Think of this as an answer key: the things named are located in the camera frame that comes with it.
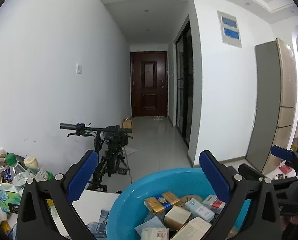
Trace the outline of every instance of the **handlebar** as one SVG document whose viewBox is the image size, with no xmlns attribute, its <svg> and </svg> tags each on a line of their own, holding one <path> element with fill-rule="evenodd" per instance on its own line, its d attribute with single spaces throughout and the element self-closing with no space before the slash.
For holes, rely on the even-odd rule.
<svg viewBox="0 0 298 240">
<path fill-rule="evenodd" d="M 111 129 L 111 128 L 85 127 L 85 124 L 80 122 L 77 124 L 60 123 L 60 129 L 78 131 L 78 130 L 81 130 L 81 128 L 83 128 L 84 131 L 132 133 L 132 129 L 120 128 L 118 125 L 114 129 Z"/>
</svg>

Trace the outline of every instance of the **light switch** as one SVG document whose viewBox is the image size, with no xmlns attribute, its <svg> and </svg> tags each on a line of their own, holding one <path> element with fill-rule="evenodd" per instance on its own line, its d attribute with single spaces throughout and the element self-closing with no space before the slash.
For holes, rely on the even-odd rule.
<svg viewBox="0 0 298 240">
<path fill-rule="evenodd" d="M 78 63 L 76 64 L 76 73 L 81 74 L 82 73 L 82 66 L 79 65 Z"/>
</svg>

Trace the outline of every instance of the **metal bolt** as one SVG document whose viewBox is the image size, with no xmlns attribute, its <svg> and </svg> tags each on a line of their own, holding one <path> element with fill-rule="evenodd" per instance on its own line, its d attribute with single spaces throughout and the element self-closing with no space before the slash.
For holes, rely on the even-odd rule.
<svg viewBox="0 0 298 240">
<path fill-rule="evenodd" d="M 233 178 L 235 179 L 235 180 L 237 180 L 237 181 L 241 181 L 243 178 L 242 178 L 242 176 L 240 175 L 240 174 L 235 174 L 234 176 L 233 176 Z"/>
<path fill-rule="evenodd" d="M 61 173 L 59 173 L 59 174 L 57 174 L 57 175 L 55 176 L 55 179 L 56 179 L 56 180 L 62 180 L 63 177 L 64 177 L 64 175 L 61 174 Z"/>
<path fill-rule="evenodd" d="M 270 183 L 271 183 L 271 179 L 268 178 L 268 177 L 264 178 L 264 181 L 265 181 L 265 183 L 267 183 L 267 184 L 270 184 Z"/>
<path fill-rule="evenodd" d="M 29 178 L 29 179 L 27 179 L 27 183 L 28 184 L 31 184 L 31 183 L 33 183 L 34 182 L 34 179 L 33 178 Z"/>
</svg>

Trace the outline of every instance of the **brown wooden door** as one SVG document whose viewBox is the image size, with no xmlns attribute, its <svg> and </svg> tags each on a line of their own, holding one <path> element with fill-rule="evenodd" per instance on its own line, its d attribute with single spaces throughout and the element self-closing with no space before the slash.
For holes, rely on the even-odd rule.
<svg viewBox="0 0 298 240">
<path fill-rule="evenodd" d="M 167 116 L 166 52 L 131 52 L 132 116 Z"/>
</svg>

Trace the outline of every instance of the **clear plastic bottle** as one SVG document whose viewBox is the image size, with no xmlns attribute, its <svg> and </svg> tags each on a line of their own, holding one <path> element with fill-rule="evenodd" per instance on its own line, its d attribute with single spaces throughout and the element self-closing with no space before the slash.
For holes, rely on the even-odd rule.
<svg viewBox="0 0 298 240">
<path fill-rule="evenodd" d="M 22 195 L 22 191 L 25 187 L 26 181 L 29 178 L 28 172 L 18 164 L 16 156 L 13 153 L 9 153 L 6 155 L 6 162 L 10 167 L 10 177 L 18 191 L 19 195 Z"/>
<path fill-rule="evenodd" d="M 28 156 L 24 159 L 24 164 L 33 173 L 36 181 L 48 180 L 47 172 L 38 164 L 35 157 Z"/>
</svg>

